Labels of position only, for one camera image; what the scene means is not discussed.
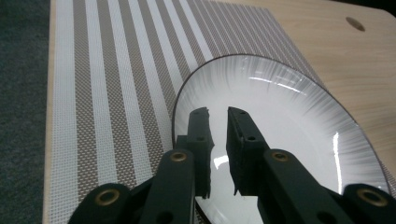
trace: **screw hole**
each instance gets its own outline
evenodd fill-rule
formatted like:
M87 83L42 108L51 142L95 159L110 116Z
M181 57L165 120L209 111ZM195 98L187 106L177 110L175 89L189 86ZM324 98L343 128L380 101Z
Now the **screw hole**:
M346 21L349 23L349 25L353 26L355 29L364 32L366 29L364 29L364 26L357 20L351 18L351 17L346 17Z
M173 215L170 212L161 212L156 219L157 223L159 224L168 224L171 223L172 220Z
M120 197L117 189L105 189L96 195L95 202L101 206L113 204Z
M175 152L171 155L172 161L184 161L187 159L187 155L182 152Z
M317 217L321 223L325 224L334 224L337 223L337 219L335 217L327 212L318 212Z
M383 207L388 204L386 198L371 189L358 189L358 196L365 202L377 207Z
M288 155L286 155L282 152L273 152L272 157L277 161L288 161L289 160Z

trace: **table surface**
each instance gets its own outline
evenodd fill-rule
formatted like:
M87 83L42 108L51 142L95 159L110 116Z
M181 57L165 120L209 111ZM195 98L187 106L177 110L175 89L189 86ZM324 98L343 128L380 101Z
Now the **table surface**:
M330 93L363 128L380 160L396 176L396 19L384 10L325 0L222 1L271 11ZM51 4L47 143L52 117L54 5ZM365 31L351 26L346 17L359 21ZM50 183L49 161L47 148L46 190Z

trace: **woven placemat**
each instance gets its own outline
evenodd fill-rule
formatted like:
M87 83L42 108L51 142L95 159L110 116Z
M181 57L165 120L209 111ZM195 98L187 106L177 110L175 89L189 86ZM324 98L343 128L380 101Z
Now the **woven placemat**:
M65 223L93 188L132 188L172 149L177 93L200 65L245 53L324 88L271 13L190 0L56 1L48 221Z

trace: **floor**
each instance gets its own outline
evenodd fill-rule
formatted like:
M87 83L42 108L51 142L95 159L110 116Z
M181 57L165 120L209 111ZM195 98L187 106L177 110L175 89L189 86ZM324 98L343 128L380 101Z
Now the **floor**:
M0 0L0 223L41 223L50 0Z

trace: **white plate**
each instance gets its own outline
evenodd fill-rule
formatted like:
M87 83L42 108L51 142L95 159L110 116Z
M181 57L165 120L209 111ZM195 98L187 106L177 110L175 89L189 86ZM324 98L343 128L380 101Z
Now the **white plate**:
M282 63L234 55L199 68L179 93L175 137L187 133L190 112L203 106L215 146L211 196L197 202L212 223L262 223L256 197L233 196L225 149L228 106L246 110L268 145L293 153L322 186L341 193L348 184L366 183L388 192L355 120L319 85Z

